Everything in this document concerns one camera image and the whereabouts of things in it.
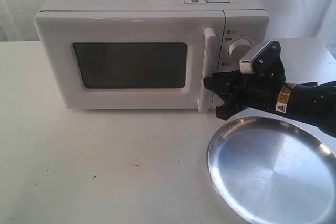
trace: yellow warning sticker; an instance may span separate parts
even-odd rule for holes
[[[286,82],[287,85],[283,85],[277,100],[276,111],[286,114],[287,104],[292,94],[292,89],[296,86],[294,83]]]

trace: microwave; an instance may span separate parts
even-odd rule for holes
[[[34,18],[68,108],[208,109],[203,86],[263,42],[259,0],[49,0]]]

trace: stainless steel plate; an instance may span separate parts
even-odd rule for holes
[[[292,124],[232,121],[213,136],[207,161],[218,193],[250,223],[336,223],[336,157]]]

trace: white table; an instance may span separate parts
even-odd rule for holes
[[[314,39],[282,39],[288,81],[336,80]],[[66,109],[39,42],[0,43],[0,223],[238,223],[206,167],[214,111]],[[234,118],[272,116],[248,109]],[[295,122],[336,151],[336,140]]]

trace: knob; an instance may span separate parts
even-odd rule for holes
[[[229,55],[234,62],[239,62],[240,59],[251,50],[252,44],[246,39],[239,39],[229,46]]]

